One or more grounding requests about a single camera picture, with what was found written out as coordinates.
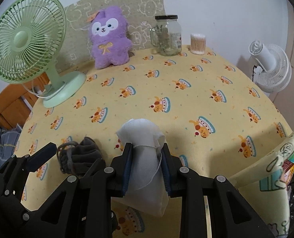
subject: cotton swab container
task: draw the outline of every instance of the cotton swab container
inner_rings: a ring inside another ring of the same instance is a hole
[[[205,35],[191,34],[190,52],[196,55],[204,55],[205,53]]]

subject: patterned tablecloth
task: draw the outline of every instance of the patterned tablecloth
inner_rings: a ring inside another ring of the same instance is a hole
[[[81,89],[47,109],[38,100],[20,135],[17,156],[49,142],[95,140],[107,164],[123,148],[116,131],[146,118],[165,134],[170,152],[203,176],[229,177],[275,148],[291,132],[283,116],[239,69],[209,48],[187,47],[173,57],[139,50],[123,66],[92,68]],[[53,157],[28,177],[22,204],[36,210],[67,177]],[[113,202],[114,237],[179,237],[181,199],[170,199],[162,218]]]

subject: orange wooden furniture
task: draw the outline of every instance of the orange wooden furniture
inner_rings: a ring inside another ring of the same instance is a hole
[[[49,78],[45,73],[33,80],[33,85],[41,91],[48,83]],[[28,89],[32,89],[32,82],[24,85]],[[30,109],[21,97],[27,99],[32,107],[38,99],[35,95],[27,92],[21,84],[9,84],[0,93],[0,127],[9,130],[15,128],[17,123],[23,127],[30,114]]]

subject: white drawstring bag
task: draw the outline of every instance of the white drawstring bag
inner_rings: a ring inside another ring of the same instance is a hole
[[[165,136],[147,119],[131,119],[116,132],[121,143],[134,146],[128,190],[114,200],[150,215],[161,217],[168,204],[161,170]]]

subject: plaid bedding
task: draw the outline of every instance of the plaid bedding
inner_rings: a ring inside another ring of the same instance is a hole
[[[10,131],[0,129],[0,167],[12,156],[20,133],[20,128],[15,128]]]

